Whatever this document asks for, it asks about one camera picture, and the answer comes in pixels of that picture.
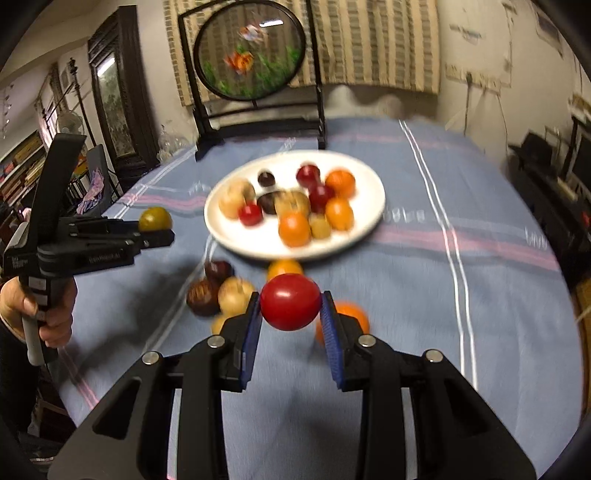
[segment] wooden cabinet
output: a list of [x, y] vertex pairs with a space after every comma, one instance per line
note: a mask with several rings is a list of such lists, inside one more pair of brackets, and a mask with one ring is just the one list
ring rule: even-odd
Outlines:
[[105, 20], [88, 41], [88, 57], [100, 128], [125, 192], [159, 165], [135, 5]]

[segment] goldfish painting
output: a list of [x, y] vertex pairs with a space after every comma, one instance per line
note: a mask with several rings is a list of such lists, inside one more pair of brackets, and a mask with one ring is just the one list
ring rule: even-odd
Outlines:
[[262, 28], [258, 28], [252, 24], [242, 27], [238, 33], [246, 41], [251, 41], [254, 43], [263, 43], [264, 41]]
[[246, 75], [251, 71], [255, 57], [249, 51], [238, 53], [235, 51], [232, 55], [226, 55], [223, 61], [238, 75]]

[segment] dark purple fruit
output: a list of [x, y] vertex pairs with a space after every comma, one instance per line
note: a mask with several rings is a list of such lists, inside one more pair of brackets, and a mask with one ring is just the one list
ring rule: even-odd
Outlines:
[[260, 172], [256, 180], [261, 187], [272, 187], [275, 184], [275, 177], [268, 170]]
[[234, 276], [234, 268], [225, 260], [205, 262], [205, 277], [221, 285], [224, 280]]
[[209, 317], [220, 311], [217, 302], [219, 284], [207, 278], [194, 281], [187, 292], [187, 305], [195, 315]]
[[275, 195], [277, 192], [269, 192], [261, 195], [257, 200], [256, 204], [262, 208], [262, 211], [267, 215], [277, 215], [275, 211]]

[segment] red tomato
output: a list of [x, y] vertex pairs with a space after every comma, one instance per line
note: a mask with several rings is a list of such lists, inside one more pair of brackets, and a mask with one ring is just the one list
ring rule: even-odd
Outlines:
[[303, 164], [295, 174], [295, 179], [305, 189], [309, 189], [311, 186], [320, 183], [320, 169], [312, 164]]
[[310, 210], [313, 213], [324, 213], [326, 203], [336, 195], [332, 187], [317, 183], [312, 185], [309, 190]]
[[299, 330], [318, 312], [322, 297], [318, 285], [297, 273], [278, 275], [261, 290], [263, 318], [278, 330]]
[[247, 203], [238, 210], [238, 218], [244, 226], [254, 226], [262, 222], [262, 208], [256, 203]]

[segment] beige fruit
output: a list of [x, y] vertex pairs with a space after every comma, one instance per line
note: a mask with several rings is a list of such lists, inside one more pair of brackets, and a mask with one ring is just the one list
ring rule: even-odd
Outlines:
[[215, 317], [212, 323], [212, 334], [219, 335], [222, 331], [223, 324], [226, 323], [226, 320], [228, 320], [230, 317], [232, 317], [232, 315], [226, 315], [225, 313], [221, 313]]
[[247, 179], [237, 179], [228, 185], [228, 193], [240, 193], [247, 203], [251, 203], [255, 199], [255, 188]]
[[330, 237], [332, 227], [324, 215], [313, 213], [310, 215], [309, 222], [310, 230], [312, 231], [312, 237], [318, 240]]
[[255, 287], [248, 280], [238, 277], [230, 277], [220, 287], [217, 301], [222, 313], [226, 315], [240, 315], [246, 312], [248, 302], [251, 299]]
[[278, 216], [290, 212], [300, 212], [305, 217], [310, 214], [310, 201], [299, 190], [286, 190], [275, 195], [275, 211]]
[[223, 213], [224, 217], [230, 220], [236, 220], [238, 218], [238, 210], [240, 210], [246, 204], [244, 195], [240, 191], [226, 191], [217, 204], [219, 209]]

